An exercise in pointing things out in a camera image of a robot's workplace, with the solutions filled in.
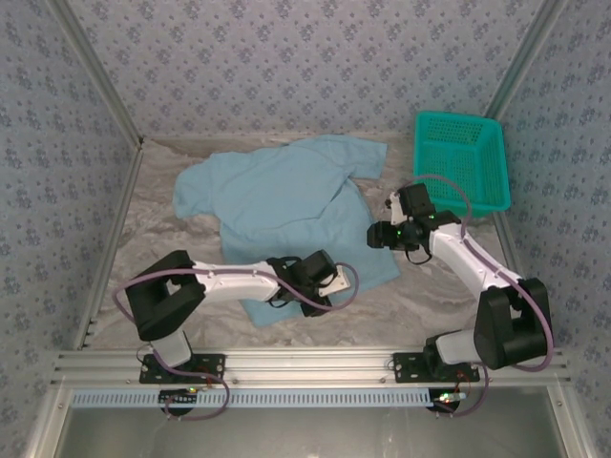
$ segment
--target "enclosure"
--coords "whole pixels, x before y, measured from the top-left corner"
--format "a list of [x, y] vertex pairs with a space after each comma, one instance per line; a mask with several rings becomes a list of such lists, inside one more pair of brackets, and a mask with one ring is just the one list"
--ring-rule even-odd
[[[0, 454], [611, 455], [607, 3], [5, 0]], [[387, 219], [423, 111], [501, 123], [512, 204], [469, 231], [545, 283], [550, 365], [493, 371], [481, 410], [436, 418], [423, 407], [448, 384], [398, 383], [392, 355], [473, 327], [478, 304], [443, 261], [395, 252], [398, 277], [322, 317], [257, 327], [237, 301], [198, 307], [184, 330], [224, 355], [233, 398], [168, 423], [170, 386], [139, 383], [148, 350], [111, 291], [174, 250], [226, 263], [217, 217], [177, 218], [179, 174], [350, 135], [387, 145], [379, 177], [348, 180]]]

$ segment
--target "black mounting bracket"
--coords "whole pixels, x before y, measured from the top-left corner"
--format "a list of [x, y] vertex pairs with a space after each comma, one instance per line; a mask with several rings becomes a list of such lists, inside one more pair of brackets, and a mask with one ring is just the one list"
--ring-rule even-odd
[[393, 353], [394, 381], [398, 384], [426, 384], [432, 382], [457, 384], [465, 382], [464, 373], [471, 382], [479, 382], [479, 371], [468, 363], [447, 364], [438, 367], [435, 374], [422, 353]]
[[[143, 385], [201, 385], [205, 381], [198, 377], [175, 375], [165, 370], [158, 363], [154, 355], [145, 355], [142, 360], [144, 364], [140, 369], [140, 383]], [[220, 379], [225, 372], [225, 355], [215, 354], [193, 354], [191, 360], [176, 369], [185, 372], [206, 372], [216, 375]], [[210, 385], [218, 385], [214, 380], [208, 380]]]

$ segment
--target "light blue shirt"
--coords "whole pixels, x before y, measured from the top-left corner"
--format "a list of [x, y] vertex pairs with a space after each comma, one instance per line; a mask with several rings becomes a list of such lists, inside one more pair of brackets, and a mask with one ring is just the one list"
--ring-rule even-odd
[[[213, 154], [179, 175], [174, 209], [178, 218], [216, 215], [229, 263], [303, 259], [324, 249], [334, 261], [354, 266], [365, 291], [398, 277], [399, 269], [390, 250], [367, 246], [373, 218], [348, 178], [379, 178], [386, 150], [384, 143], [323, 135], [248, 154]], [[338, 303], [349, 294], [330, 299]], [[256, 301], [242, 305], [256, 326], [303, 316], [297, 302], [279, 309]]]

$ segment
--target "green basket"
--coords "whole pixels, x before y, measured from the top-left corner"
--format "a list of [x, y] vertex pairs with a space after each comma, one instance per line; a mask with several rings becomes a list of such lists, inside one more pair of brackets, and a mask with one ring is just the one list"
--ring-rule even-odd
[[[451, 179], [469, 197], [474, 217], [502, 212], [511, 205], [505, 146], [493, 119], [440, 112], [416, 117], [414, 174]], [[437, 211], [467, 215], [467, 205], [448, 184], [424, 179]]]

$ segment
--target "cable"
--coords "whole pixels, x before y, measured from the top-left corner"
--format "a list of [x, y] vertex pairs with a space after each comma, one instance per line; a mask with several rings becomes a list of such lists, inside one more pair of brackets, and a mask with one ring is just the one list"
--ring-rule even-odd
[[136, 350], [136, 359], [140, 362], [140, 364], [144, 364], [144, 360], [142, 360], [142, 358], [139, 357], [139, 353], [140, 353], [140, 350], [142, 350], [142, 348], [146, 346], [151, 346], [151, 345], [149, 343], [145, 343], [144, 345], [139, 346]]
[[425, 260], [419, 260], [418, 262], [414, 262], [413, 260], [411, 260], [410, 258], [410, 252], [406, 250], [405, 252], [405, 257], [408, 259], [409, 262], [411, 262], [413, 265], [422, 265], [422, 264], [426, 264], [427, 262], [429, 262], [430, 260], [432, 260], [432, 254], [431, 253], [427, 253], [427, 258]]
[[[465, 244], [465, 246], [467, 247], [467, 249], [481, 263], [483, 263], [489, 269], [495, 271], [496, 266], [492, 264], [489, 260], [487, 260], [486, 257], [484, 257], [481, 253], [479, 253], [470, 244], [469, 240], [466, 237], [467, 236], [467, 223], [472, 219], [473, 208], [465, 192], [456, 183], [440, 175], [429, 175], [429, 174], [420, 175], [418, 177], [414, 177], [411, 181], [408, 182], [408, 184], [411, 184], [416, 180], [427, 179], [427, 178], [437, 179], [439, 181], [443, 181], [449, 184], [450, 186], [454, 188], [454, 190], [456, 190], [456, 192], [458, 192], [458, 194], [465, 201], [465, 203], [467, 204], [467, 216], [462, 220], [462, 223], [460, 225], [460, 238], [462, 242]], [[543, 312], [541, 311], [541, 309], [539, 308], [535, 300], [531, 297], [531, 295], [528, 294], [526, 290], [517, 283], [517, 281], [514, 281], [513, 279], [511, 279], [504, 272], [499, 271], [497, 274], [499, 277], [501, 277], [503, 280], [509, 283], [515, 289], [515, 291], [517, 291], [517, 293], [531, 306], [531, 308], [533, 309], [533, 312], [535, 313], [539, 322], [541, 323], [541, 327], [543, 328], [543, 334], [545, 334], [545, 343], [547, 345], [547, 353], [545, 354], [545, 358], [543, 359], [541, 364], [535, 365], [535, 366], [515, 364], [514, 367], [516, 369], [523, 370], [525, 372], [540, 372], [541, 370], [545, 369], [550, 364], [550, 362], [552, 361], [552, 358], [554, 357], [554, 337], [552, 336], [552, 329], [550, 328], [550, 325], [548, 324], [547, 320], [545, 320], [545, 316], [543, 316]]]
[[354, 289], [352, 291], [352, 295], [345, 302], [340, 303], [339, 305], [334, 305], [334, 306], [320, 305], [319, 303], [308, 299], [306, 296], [301, 294], [299, 291], [293, 288], [286, 281], [278, 278], [274, 274], [270, 274], [268, 272], [261, 272], [261, 271], [253, 270], [253, 269], [237, 269], [237, 268], [233, 268], [233, 269], [193, 269], [193, 268], [190, 268], [190, 269], [159, 270], [158, 272], [152, 272], [150, 274], [145, 274], [140, 277], [136, 277], [134, 279], [124, 282], [123, 284], [115, 288], [112, 296], [113, 296], [113, 302], [115, 303], [116, 308], [118, 308], [121, 311], [121, 313], [125, 315], [125, 318], [127, 318], [130, 322], [134, 323], [134, 317], [130, 315], [130, 313], [127, 311], [125, 306], [118, 299], [119, 293], [131, 286], [134, 286], [140, 283], [144, 283], [145, 281], [159, 279], [161, 277], [170, 277], [172, 275], [244, 274], [244, 275], [252, 275], [255, 277], [265, 277], [267, 279], [276, 281], [278, 284], [286, 288], [299, 301], [304, 302], [308, 305], [311, 305], [314, 308], [319, 308], [327, 312], [334, 312], [334, 311], [342, 310], [348, 307], [354, 301], [354, 299], [356, 298], [356, 295], [359, 292], [359, 285], [360, 285], [359, 274], [354, 267], [352, 267], [350, 264], [346, 264], [345, 262], [336, 262], [335, 265], [345, 267], [350, 272], [352, 272], [352, 275], [354, 276]]
[[[457, 370], [456, 371], [456, 376], [459, 379], [460, 378], [465, 379], [467, 381], [467, 384], [469, 384], [469, 387], [467, 388], [467, 397], [469, 397], [469, 395], [471, 394], [471, 379], [462, 370]], [[460, 381], [458, 381], [458, 383], [456, 384], [456, 388], [454, 389], [454, 393], [457, 393], [459, 388], [460, 388]]]
[[448, 413], [442, 414], [442, 415], [447, 415], [451, 418], [465, 417], [469, 415], [470, 413], [474, 413], [476, 410], [478, 410], [482, 406], [482, 404], [484, 404], [484, 401], [486, 400], [486, 396], [488, 396], [488, 387], [490, 386], [490, 377], [488, 376], [488, 367], [486, 367], [484, 364], [480, 364], [480, 366], [484, 370], [484, 388], [477, 402], [473, 404], [471, 407], [469, 407], [467, 410], [463, 410], [462, 412], [458, 412], [458, 413], [455, 413], [451, 408], [444, 406], [441, 403], [433, 403], [438, 407], [448, 410]]
[[[314, 301], [311, 301], [310, 299], [306, 298], [305, 296], [303, 296], [299, 291], [297, 291], [295, 288], [293, 288], [291, 285], [289, 285], [288, 283], [286, 283], [285, 281], [283, 281], [282, 279], [276, 277], [273, 274], [269, 274], [267, 272], [259, 272], [257, 270], [247, 270], [247, 269], [168, 269], [168, 270], [162, 270], [162, 271], [158, 271], [158, 272], [153, 272], [151, 274], [146, 274], [140, 277], [136, 277], [135, 279], [131, 279], [129, 281], [124, 282], [123, 284], [121, 284], [119, 287], [115, 288], [115, 290], [112, 293], [113, 296], [113, 302], [116, 305], [116, 308], [118, 308], [121, 313], [125, 316], [125, 318], [127, 318], [127, 320], [129, 320], [131, 323], [134, 323], [134, 317], [132, 315], [130, 315], [130, 313], [127, 311], [127, 309], [125, 308], [125, 306], [121, 303], [121, 301], [118, 299], [118, 295], [121, 291], [134, 286], [136, 284], [140, 284], [143, 283], [145, 281], [150, 281], [150, 280], [154, 280], [154, 279], [158, 279], [161, 277], [169, 277], [172, 275], [209, 275], [209, 274], [215, 274], [215, 275], [223, 275], [223, 274], [244, 274], [244, 275], [253, 275], [253, 276], [260, 276], [260, 277], [265, 277], [268, 279], [271, 279], [273, 281], [276, 281], [278, 284], [282, 285], [284, 288], [286, 288], [290, 293], [292, 293], [297, 299], [299, 299], [302, 302], [305, 302], [315, 308], [320, 308], [322, 310], [327, 310], [327, 311], [336, 311], [336, 310], [342, 310], [343, 308], [348, 307], [356, 298], [356, 295], [358, 294], [358, 290], [359, 290], [359, 284], [360, 284], [360, 279], [359, 279], [359, 274], [356, 271], [356, 269], [354, 267], [352, 267], [349, 264], [346, 264], [345, 262], [337, 262], [335, 265], [337, 266], [342, 266], [345, 267], [346, 269], [348, 269], [350, 272], [352, 272], [352, 275], [354, 276], [354, 290], [352, 291], [352, 295], [343, 303], [336, 305], [336, 306], [332, 306], [332, 307], [327, 307], [325, 305], [320, 305]], [[230, 399], [230, 395], [231, 395], [231, 390], [229, 389], [229, 385], [227, 384], [227, 382], [225, 380], [223, 380], [220, 377], [217, 377], [214, 374], [209, 374], [206, 372], [187, 372], [184, 370], [178, 370], [178, 369], [174, 369], [173, 367], [171, 367], [170, 365], [168, 365], [165, 361], [163, 361], [161, 359], [161, 357], [159, 356], [159, 354], [157, 353], [157, 351], [155, 349], [153, 349], [153, 355], [155, 355], [155, 358], [157, 359], [159, 365], [161, 365], [161, 367], [163, 367], [167, 372], [170, 372], [172, 374], [175, 375], [180, 375], [180, 376], [185, 376], [185, 377], [198, 377], [198, 378], [203, 378], [206, 379], [207, 383], [210, 383], [210, 380], [217, 382], [219, 384], [221, 384], [226, 392], [226, 396], [225, 396], [225, 400], [222, 403], [222, 406], [220, 406], [218, 409], [216, 409], [214, 412], [206, 414], [206, 415], [198, 415], [198, 416], [185, 416], [185, 417], [177, 417], [175, 415], [172, 415], [170, 413], [170, 405], [172, 404], [172, 402], [174, 401], [174, 396], [170, 396], [166, 401], [165, 401], [165, 405], [164, 405], [164, 411], [165, 414], [168, 416], [168, 419], [173, 419], [173, 420], [177, 420], [177, 421], [188, 421], [188, 422], [195, 422], [195, 421], [199, 421], [199, 420], [209, 420], [211, 418], [215, 418], [219, 415], [221, 415], [223, 412], [225, 412], [225, 410], [227, 409], [227, 406], [229, 404], [229, 399]]]
[[175, 374], [175, 375], [184, 376], [184, 377], [199, 377], [202, 379], [206, 379], [207, 381], [212, 380], [214, 382], [217, 382], [218, 384], [221, 384], [222, 387], [225, 389], [225, 393], [226, 393], [225, 399], [222, 402], [222, 405], [219, 408], [217, 408], [215, 411], [211, 413], [207, 413], [205, 415], [193, 415], [193, 416], [185, 416], [185, 417], [177, 417], [176, 415], [172, 415], [170, 413], [170, 405], [172, 404], [175, 398], [175, 396], [170, 396], [168, 399], [165, 400], [165, 406], [163, 408], [163, 410], [165, 411], [165, 414], [168, 416], [168, 419], [177, 420], [180, 422], [183, 422], [183, 421], [184, 422], [198, 422], [199, 420], [210, 420], [211, 418], [218, 417], [219, 415], [221, 415], [223, 412], [227, 410], [227, 406], [229, 405], [229, 400], [231, 399], [231, 390], [229, 389], [229, 385], [227, 384], [225, 380], [223, 380], [221, 377], [217, 377], [214, 374], [208, 374], [206, 372], [186, 372], [184, 370], [174, 369], [173, 367], [170, 367], [168, 364], [165, 363], [165, 361], [161, 359], [161, 357], [159, 356], [159, 354], [157, 353], [155, 349], [153, 350], [153, 354], [155, 355], [155, 359], [157, 359], [159, 365], [163, 367], [165, 370], [167, 370], [168, 372]]
[[287, 305], [290, 304], [290, 301], [284, 301], [283, 303], [279, 304], [279, 305], [274, 305], [274, 301], [272, 301], [271, 299], [269, 301], [267, 301], [267, 303], [269, 304], [270, 307], [272, 308], [283, 308], [286, 307]]

